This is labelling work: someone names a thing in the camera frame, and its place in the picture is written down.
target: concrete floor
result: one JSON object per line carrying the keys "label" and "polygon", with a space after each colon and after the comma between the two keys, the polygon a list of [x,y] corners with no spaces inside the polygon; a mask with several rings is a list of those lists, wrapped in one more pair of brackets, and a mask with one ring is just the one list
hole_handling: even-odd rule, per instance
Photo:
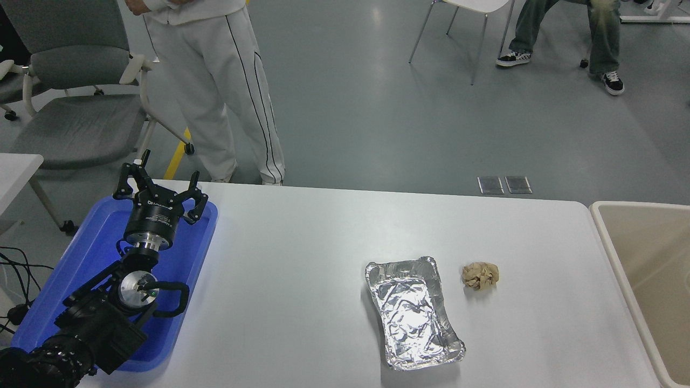
{"label": "concrete floor", "polygon": [[[516,1],[508,39],[523,3]],[[141,17],[121,6],[131,50],[153,58]],[[586,8],[573,3],[549,12],[532,62],[510,69],[494,64],[509,7],[491,14],[473,86],[480,14],[461,9],[446,36],[453,8],[436,5],[410,65],[427,1],[254,0],[249,9],[286,156],[285,185],[481,195],[477,176],[521,175],[533,194],[505,197],[690,204],[690,25],[623,25],[619,73],[627,91],[612,97],[578,67],[589,29]],[[640,7],[623,3],[622,13]],[[154,106],[183,131],[164,74],[151,75]],[[37,105],[60,94],[44,93]],[[0,152],[28,121],[21,104],[12,107],[21,120],[0,120]],[[257,183],[240,130],[236,140],[235,180]],[[159,127],[152,176],[164,176],[176,146]],[[64,216],[81,222],[112,193],[121,162],[39,177]],[[196,168],[185,157],[175,179]],[[29,188],[2,217],[25,224],[0,236],[0,245],[24,249],[31,262],[55,264],[70,241]],[[36,272],[40,282],[49,275]],[[0,287],[17,291],[12,276]]]}

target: white pants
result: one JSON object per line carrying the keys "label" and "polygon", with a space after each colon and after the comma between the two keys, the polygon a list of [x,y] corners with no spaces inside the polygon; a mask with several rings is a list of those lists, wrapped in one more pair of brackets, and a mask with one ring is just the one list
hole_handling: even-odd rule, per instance
{"label": "white pants", "polygon": [[237,168],[227,106],[251,142],[262,179],[282,181],[283,151],[247,8],[179,26],[149,19],[147,27],[211,179],[226,180]]}

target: crumpled paper ball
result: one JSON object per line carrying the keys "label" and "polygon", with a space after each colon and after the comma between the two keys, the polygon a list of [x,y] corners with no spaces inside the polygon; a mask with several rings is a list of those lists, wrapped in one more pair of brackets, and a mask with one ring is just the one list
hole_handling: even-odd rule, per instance
{"label": "crumpled paper ball", "polygon": [[462,281],[474,289],[485,289],[498,282],[498,267],[495,264],[474,262],[462,269]]}

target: person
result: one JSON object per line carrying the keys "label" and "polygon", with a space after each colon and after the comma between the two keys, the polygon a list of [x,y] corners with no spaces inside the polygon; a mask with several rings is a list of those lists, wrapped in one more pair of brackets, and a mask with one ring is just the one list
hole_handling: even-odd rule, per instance
{"label": "person", "polygon": [[263,184],[285,176],[268,82],[245,0],[125,0],[144,21],[213,182],[229,182],[237,158],[227,110],[251,143]]}
{"label": "person", "polygon": [[0,62],[14,61],[15,65],[28,65],[31,53],[22,43],[17,31],[10,23],[5,10],[0,6]]}
{"label": "person", "polygon": [[[509,46],[510,53],[496,59],[504,67],[527,64],[532,58],[534,43],[546,12],[558,0],[526,0],[515,27],[515,39]],[[618,76],[618,52],[620,40],[620,0],[589,0],[589,30],[592,37],[592,51],[589,72],[598,77],[610,95],[621,95],[625,91]]]}

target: beige bin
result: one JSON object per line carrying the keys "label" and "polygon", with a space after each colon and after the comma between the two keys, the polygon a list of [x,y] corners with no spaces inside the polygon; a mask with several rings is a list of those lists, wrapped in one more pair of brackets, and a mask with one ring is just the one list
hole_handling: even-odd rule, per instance
{"label": "beige bin", "polygon": [[690,388],[690,206],[595,202],[589,210],[659,381]]}

